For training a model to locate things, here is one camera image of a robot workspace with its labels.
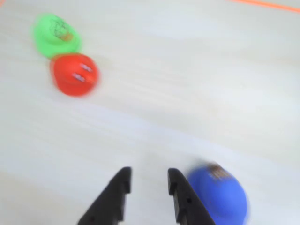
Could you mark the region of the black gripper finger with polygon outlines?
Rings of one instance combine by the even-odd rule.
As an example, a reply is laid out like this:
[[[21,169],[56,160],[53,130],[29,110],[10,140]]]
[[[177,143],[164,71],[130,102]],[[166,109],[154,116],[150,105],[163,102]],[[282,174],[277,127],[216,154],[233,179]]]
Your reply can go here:
[[[173,197],[175,220],[180,225],[213,225],[214,221],[183,173],[168,169],[168,192]]]
[[[131,193],[132,168],[121,168],[78,221],[78,225],[117,225],[124,220],[126,195]]]

